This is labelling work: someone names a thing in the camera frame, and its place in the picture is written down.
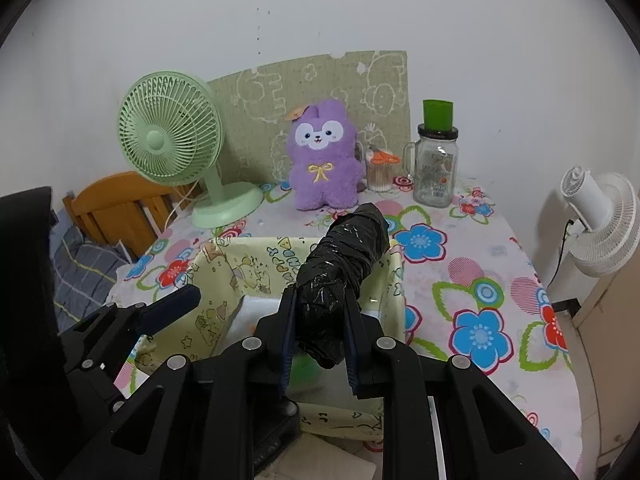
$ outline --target floral tablecloth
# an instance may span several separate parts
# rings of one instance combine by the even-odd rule
[[[213,230],[174,222],[133,266],[121,267],[110,298],[126,306],[151,303],[179,286],[212,237],[319,237],[345,211],[297,211],[288,184],[264,184],[265,200],[247,218]],[[465,354],[525,414],[571,468],[580,473],[580,405],[566,343],[540,280],[505,219],[473,179],[460,179],[453,203],[429,208],[412,199],[412,184],[397,177],[389,192],[366,190],[402,245],[406,341],[438,359]],[[285,279],[297,261],[273,256]],[[140,382],[128,362],[116,380],[126,392]],[[370,452],[380,446],[365,444]]]

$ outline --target black plastic bag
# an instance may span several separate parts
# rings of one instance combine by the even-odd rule
[[[356,298],[371,268],[389,248],[387,224],[372,203],[338,218],[300,267],[296,341],[322,368],[344,359],[345,289]]]

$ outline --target paper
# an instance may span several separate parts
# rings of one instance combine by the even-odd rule
[[[260,480],[371,480],[376,465],[304,433]]]

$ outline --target yellow patterned box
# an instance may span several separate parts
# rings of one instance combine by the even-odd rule
[[[207,242],[186,272],[185,280],[200,288],[199,306],[146,340],[136,355],[136,365],[152,373],[173,354],[192,361],[216,354],[245,295],[278,298],[295,282],[300,265],[318,238],[215,238]],[[363,311],[378,314],[385,335],[404,340],[401,248],[391,248],[364,280],[358,302]],[[301,404],[303,430],[313,433],[375,440],[382,437],[382,416],[344,408]],[[345,418],[350,424],[345,427]]]

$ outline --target black jar lid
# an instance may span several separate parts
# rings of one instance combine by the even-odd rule
[[[458,129],[452,126],[450,130],[428,130],[424,127],[424,124],[418,124],[418,135],[427,139],[456,140],[458,138]]]

